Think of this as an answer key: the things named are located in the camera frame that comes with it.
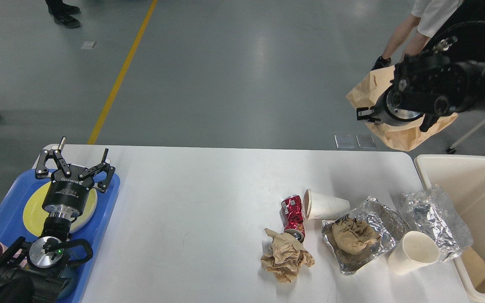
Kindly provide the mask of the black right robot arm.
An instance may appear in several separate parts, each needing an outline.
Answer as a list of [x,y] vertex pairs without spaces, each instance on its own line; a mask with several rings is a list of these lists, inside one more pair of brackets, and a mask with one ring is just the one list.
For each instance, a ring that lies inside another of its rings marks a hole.
[[391,86],[375,106],[357,109],[357,119],[404,126],[422,119],[427,132],[440,117],[485,112],[485,21],[446,29],[427,50],[396,64]]

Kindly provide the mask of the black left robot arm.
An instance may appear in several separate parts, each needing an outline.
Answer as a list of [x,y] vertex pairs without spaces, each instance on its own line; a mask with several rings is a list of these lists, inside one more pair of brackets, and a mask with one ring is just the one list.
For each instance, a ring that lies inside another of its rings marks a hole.
[[0,204],[0,303],[78,303],[119,193],[108,149],[84,167],[43,149]]

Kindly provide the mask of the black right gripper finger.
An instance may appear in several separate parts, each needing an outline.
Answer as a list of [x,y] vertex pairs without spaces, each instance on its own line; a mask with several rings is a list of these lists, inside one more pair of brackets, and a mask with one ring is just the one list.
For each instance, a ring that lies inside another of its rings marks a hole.
[[375,107],[357,107],[356,119],[357,121],[364,121],[373,124],[381,123],[379,112],[376,111]]

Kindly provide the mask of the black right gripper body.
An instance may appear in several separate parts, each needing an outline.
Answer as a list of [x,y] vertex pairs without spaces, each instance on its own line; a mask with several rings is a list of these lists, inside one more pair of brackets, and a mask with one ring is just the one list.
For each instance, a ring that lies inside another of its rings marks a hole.
[[404,126],[423,117],[423,113],[399,109],[393,105],[393,95],[393,87],[389,86],[377,99],[375,104],[376,123],[389,126]]

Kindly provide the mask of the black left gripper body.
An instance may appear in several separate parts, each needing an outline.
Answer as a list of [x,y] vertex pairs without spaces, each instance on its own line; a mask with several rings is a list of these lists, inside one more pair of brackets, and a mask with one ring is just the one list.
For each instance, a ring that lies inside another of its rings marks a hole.
[[81,175],[85,173],[67,176],[62,170],[52,172],[42,209],[51,214],[66,212],[68,219],[92,213],[96,207],[94,180],[91,176],[80,180]]

